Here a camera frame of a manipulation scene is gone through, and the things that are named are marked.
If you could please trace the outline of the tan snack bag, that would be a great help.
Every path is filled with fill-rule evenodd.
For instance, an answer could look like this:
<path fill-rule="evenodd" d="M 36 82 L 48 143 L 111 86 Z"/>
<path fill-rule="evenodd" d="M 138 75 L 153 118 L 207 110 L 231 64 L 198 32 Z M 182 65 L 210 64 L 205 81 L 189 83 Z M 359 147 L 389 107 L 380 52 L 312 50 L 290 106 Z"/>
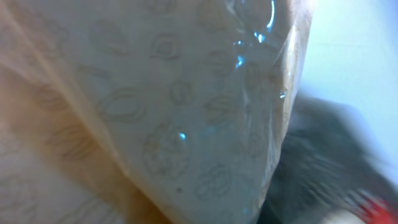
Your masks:
<path fill-rule="evenodd" d="M 256 223 L 313 1 L 2 0 L 2 223 Z"/>

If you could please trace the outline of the dark grey plastic basket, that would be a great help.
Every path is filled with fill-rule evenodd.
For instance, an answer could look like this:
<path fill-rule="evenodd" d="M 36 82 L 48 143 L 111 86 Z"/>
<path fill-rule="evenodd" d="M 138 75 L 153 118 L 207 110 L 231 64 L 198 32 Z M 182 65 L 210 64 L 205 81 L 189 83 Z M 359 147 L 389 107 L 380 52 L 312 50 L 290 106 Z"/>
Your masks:
<path fill-rule="evenodd" d="M 259 224 L 365 223 L 361 194 L 397 211 L 397 192 L 370 163 L 346 107 L 297 97 Z"/>

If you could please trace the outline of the orange biscuit package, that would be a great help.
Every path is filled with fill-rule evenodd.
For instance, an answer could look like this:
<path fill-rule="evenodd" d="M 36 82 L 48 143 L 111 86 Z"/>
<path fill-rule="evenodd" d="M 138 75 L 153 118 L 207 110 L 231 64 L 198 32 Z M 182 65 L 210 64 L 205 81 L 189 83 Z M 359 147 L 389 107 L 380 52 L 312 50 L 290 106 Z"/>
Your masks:
<path fill-rule="evenodd" d="M 369 194 L 361 194 L 359 217 L 365 224 L 397 224 L 397 211 L 386 201 Z"/>

